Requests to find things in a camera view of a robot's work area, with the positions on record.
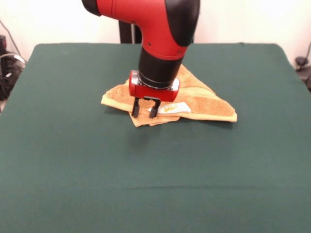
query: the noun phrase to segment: folded towel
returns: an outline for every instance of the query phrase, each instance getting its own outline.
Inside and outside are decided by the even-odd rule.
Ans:
[[[181,117],[193,120],[237,121],[238,115],[235,109],[227,101],[219,98],[212,89],[198,80],[183,65],[177,77],[180,80],[180,89],[176,100],[174,103],[162,102],[162,111],[159,110],[158,115],[153,119],[149,118],[149,109],[155,104],[151,100],[140,100],[138,118],[131,116],[134,97],[129,95],[129,80],[107,91],[103,95],[102,104],[129,112],[136,127],[178,121]]]

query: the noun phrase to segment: black cable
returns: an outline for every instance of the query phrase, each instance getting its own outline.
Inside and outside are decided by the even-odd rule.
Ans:
[[[17,53],[19,54],[19,56],[20,56],[20,52],[19,52],[19,49],[18,49],[18,47],[16,46],[16,43],[15,43],[15,41],[14,41],[14,39],[13,39],[13,37],[12,37],[12,35],[11,35],[11,33],[10,33],[10,31],[6,28],[6,26],[2,23],[2,21],[1,21],[1,19],[0,19],[0,24],[2,25],[2,27],[8,32],[8,34],[9,34],[9,36],[10,36],[10,38],[11,38],[11,41],[12,41],[12,43],[13,43],[13,45],[14,45],[14,47],[15,47],[15,49],[16,49],[16,51],[17,51]]]
[[[309,48],[308,48],[308,52],[307,52],[307,56],[306,56],[306,58],[308,58],[308,57],[309,57],[310,52],[311,52],[311,42],[310,42],[310,44],[309,44]]]

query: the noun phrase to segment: table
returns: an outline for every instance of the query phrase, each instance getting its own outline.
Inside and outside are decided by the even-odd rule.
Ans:
[[[311,232],[311,96],[274,44],[192,45],[235,124],[100,104],[139,45],[38,45],[0,116],[0,232]]]

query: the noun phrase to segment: cable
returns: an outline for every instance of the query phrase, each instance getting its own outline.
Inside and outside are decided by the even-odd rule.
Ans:
[[[307,52],[307,56],[306,56],[306,58],[308,58],[308,57],[309,57],[310,52],[311,52],[311,42],[310,42],[310,44],[309,44],[309,48],[308,48],[308,52]]]
[[[17,53],[20,55],[20,51],[19,51],[18,47],[16,46],[16,43],[15,43],[15,41],[14,41],[14,39],[13,39],[13,37],[12,37],[10,31],[9,31],[9,30],[7,29],[7,27],[2,23],[1,19],[0,19],[0,24],[1,24],[2,27],[8,32],[8,34],[9,34],[9,36],[10,36],[10,38],[11,38],[11,41],[12,41],[12,43],[13,43],[13,45],[14,45],[16,51],[17,51]]]
[[[14,57],[16,60],[19,60],[20,62],[24,63],[25,65],[27,64],[26,60],[16,53],[5,53],[5,54],[0,56],[0,60],[4,57]]]

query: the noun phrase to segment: orange towel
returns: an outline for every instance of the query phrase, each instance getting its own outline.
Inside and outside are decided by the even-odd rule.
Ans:
[[[102,99],[102,104],[129,112],[132,121],[136,127],[142,125],[155,126],[172,121],[178,121],[181,117],[193,120],[214,120],[236,122],[238,115],[235,109],[225,100],[219,98],[215,92],[203,82],[198,80],[183,65],[178,72],[180,79],[180,90],[174,103],[162,102],[161,107],[166,107],[165,112],[159,113],[155,118],[150,119],[150,109],[153,101],[140,100],[140,112],[138,118],[131,116],[134,97],[129,95],[129,80],[125,84],[118,85],[107,91]],[[191,112],[179,109],[181,112],[169,113],[176,111],[179,103],[186,103]]]

